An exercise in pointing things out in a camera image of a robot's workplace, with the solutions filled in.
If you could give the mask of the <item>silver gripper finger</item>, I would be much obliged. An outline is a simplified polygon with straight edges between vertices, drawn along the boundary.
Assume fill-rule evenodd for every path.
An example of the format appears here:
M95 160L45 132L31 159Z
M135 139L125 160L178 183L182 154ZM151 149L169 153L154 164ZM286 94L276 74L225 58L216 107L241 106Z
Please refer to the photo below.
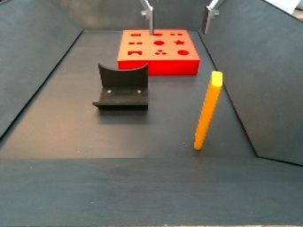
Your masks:
M220 14L220 10L217 9L217 5L221 0L213 0L212 3L205 7L205 21L204 21L204 33L209 33L212 21L214 17Z
M150 21L150 35L154 35L154 8L149 0L141 0L143 10L142 16Z

